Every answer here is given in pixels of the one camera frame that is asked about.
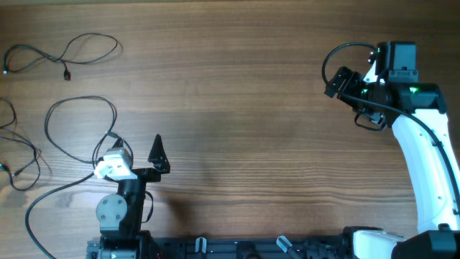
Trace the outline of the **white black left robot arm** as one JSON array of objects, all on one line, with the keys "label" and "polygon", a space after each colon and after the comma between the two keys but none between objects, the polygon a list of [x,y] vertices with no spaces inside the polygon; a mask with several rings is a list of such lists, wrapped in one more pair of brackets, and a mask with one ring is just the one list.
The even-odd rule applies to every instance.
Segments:
[{"label": "white black left robot arm", "polygon": [[160,258],[159,245],[148,230],[142,230],[144,200],[151,197],[148,183],[161,181],[161,176],[170,172],[162,138],[156,135],[147,161],[148,168],[134,168],[133,156],[120,137],[112,148],[99,160],[94,174],[97,178],[118,184],[115,194],[103,197],[96,207],[101,237],[88,243],[87,258],[95,259],[141,259]]}]

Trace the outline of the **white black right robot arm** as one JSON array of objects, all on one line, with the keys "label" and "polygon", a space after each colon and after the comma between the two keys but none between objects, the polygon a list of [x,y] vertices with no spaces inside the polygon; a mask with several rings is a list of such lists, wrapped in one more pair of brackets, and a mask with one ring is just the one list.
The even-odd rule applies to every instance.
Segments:
[{"label": "white black right robot arm", "polygon": [[458,258],[459,166],[449,137],[440,87],[418,80],[414,42],[364,43],[371,68],[341,66],[323,76],[325,94],[349,105],[374,132],[392,130],[405,157],[418,213],[417,235],[404,238],[373,227],[347,227],[336,254],[347,258]]}]

